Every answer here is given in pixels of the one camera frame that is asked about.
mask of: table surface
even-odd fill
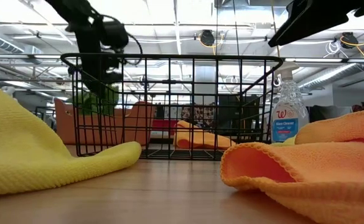
[[[227,187],[219,162],[139,160],[61,188],[0,196],[0,223],[314,222],[263,193]]]

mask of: glass cleaner bottle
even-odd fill
[[[280,100],[272,112],[272,142],[284,142],[294,137],[298,130],[309,123],[309,113],[297,83],[292,79],[292,71],[298,69],[294,62],[284,62],[276,70],[281,74]]]

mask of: black wire basket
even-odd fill
[[[100,61],[98,72],[86,72],[81,57]],[[121,64],[100,72],[112,58],[142,61],[138,68]],[[73,71],[73,100],[66,117],[72,127],[64,127],[57,112],[57,132],[76,145],[78,156],[137,141],[141,159],[220,160],[234,144],[270,141],[273,79],[280,58],[63,54],[61,59]],[[144,72],[129,74],[135,68]],[[220,68],[237,73],[220,74]],[[105,76],[110,72],[121,79],[109,84]]]

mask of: microfiber cloth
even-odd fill
[[[179,121],[176,126],[178,128],[174,137],[174,145],[182,149],[190,149],[192,146],[193,148],[214,149],[214,134],[205,132],[186,121]],[[228,149],[236,144],[231,139],[220,135],[217,135],[216,140],[217,149]]]
[[[137,142],[95,156],[71,156],[43,121],[0,90],[0,194],[42,190],[98,177],[133,165]]]
[[[233,146],[222,157],[221,178],[318,223],[364,224],[364,111],[308,124],[294,145]]]

